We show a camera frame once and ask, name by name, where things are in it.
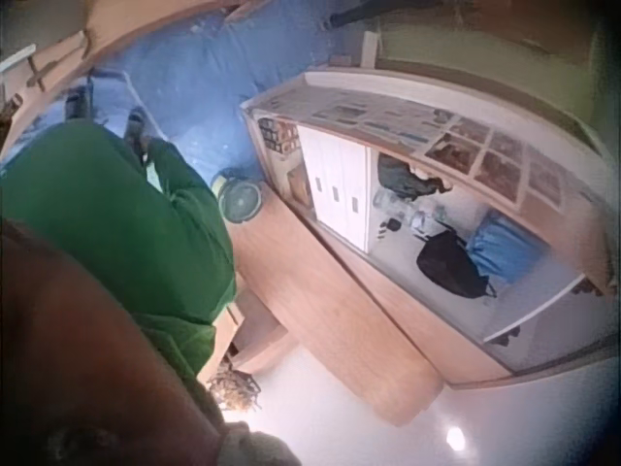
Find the white shelf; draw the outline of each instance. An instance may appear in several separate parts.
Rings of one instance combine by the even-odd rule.
[[[507,333],[544,312],[584,279],[556,256],[543,257],[519,282],[508,286],[498,297],[496,313],[485,331],[484,343]]]

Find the cabinet door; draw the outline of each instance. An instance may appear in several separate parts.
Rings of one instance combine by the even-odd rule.
[[[326,182],[323,169],[321,146],[319,145],[319,139],[316,137],[315,133],[317,133],[317,131],[305,128],[304,126],[298,126],[304,163],[309,175],[314,211],[317,215],[317,219],[322,223],[326,223],[330,218],[331,206],[328,198],[328,183]]]
[[[329,217],[325,218],[323,222],[339,235],[349,240],[347,201],[341,154],[342,139],[320,131],[316,132],[316,138],[321,147],[323,171],[326,177],[328,201],[330,203]]]
[[[345,139],[340,139],[340,146],[347,220],[345,237],[356,248],[368,252],[367,148]]]

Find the person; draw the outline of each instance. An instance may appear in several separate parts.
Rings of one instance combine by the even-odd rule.
[[[217,200],[175,146],[144,134],[140,111],[123,141],[85,117],[89,106],[83,87],[71,91],[66,122],[10,162],[2,214],[73,256],[194,379],[212,355],[212,323],[236,292]],[[147,181],[149,163],[161,192]]]
[[[383,152],[377,159],[377,178],[379,184],[393,191],[401,199],[415,201],[420,196],[444,194],[452,189],[447,182],[437,177],[422,179],[411,172],[409,165]]]
[[[337,29],[352,22],[371,19],[403,8],[427,9],[441,4],[441,0],[365,0],[358,7],[330,15],[322,27],[326,30]]]
[[[241,458],[282,445],[226,427],[196,381],[236,292],[217,200],[172,144],[142,134],[140,112],[123,141],[85,118],[87,98],[70,92],[67,121],[0,178],[3,217],[48,244],[3,220],[6,450],[36,460],[24,464],[263,464]],[[274,464],[299,464],[285,457]]]
[[[5,463],[301,465],[279,439],[224,423],[72,257],[4,218],[0,250]]]

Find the wall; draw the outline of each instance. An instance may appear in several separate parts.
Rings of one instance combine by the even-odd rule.
[[[593,113],[587,67],[475,31],[384,22],[382,58],[460,70],[510,85],[583,121]]]
[[[567,465],[616,412],[618,364],[609,359],[521,386],[445,389],[398,429],[296,349],[258,380],[262,410],[245,418],[253,430],[281,437],[305,466]],[[445,442],[453,425],[466,436],[460,453]]]

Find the green jacket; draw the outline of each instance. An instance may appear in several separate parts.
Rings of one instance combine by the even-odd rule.
[[[217,201],[177,149],[136,155],[87,121],[54,126],[0,178],[2,215],[71,254],[116,298],[183,379],[212,355],[213,320],[235,296],[231,242]]]

